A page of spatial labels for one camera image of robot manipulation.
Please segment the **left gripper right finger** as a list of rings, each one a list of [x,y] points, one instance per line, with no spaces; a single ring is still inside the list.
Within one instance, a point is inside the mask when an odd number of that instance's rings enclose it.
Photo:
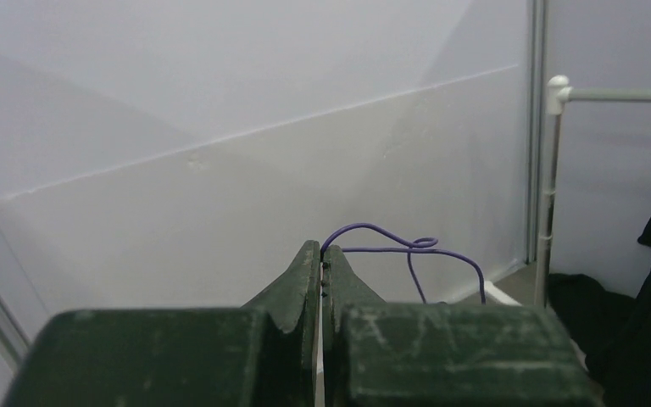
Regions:
[[[328,406],[595,406],[564,327],[538,306],[388,303],[333,246],[323,262]]]

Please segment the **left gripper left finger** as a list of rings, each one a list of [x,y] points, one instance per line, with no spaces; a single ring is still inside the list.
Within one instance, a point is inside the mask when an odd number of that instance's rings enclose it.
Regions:
[[[77,309],[39,332],[6,406],[312,406],[320,246],[240,307]]]

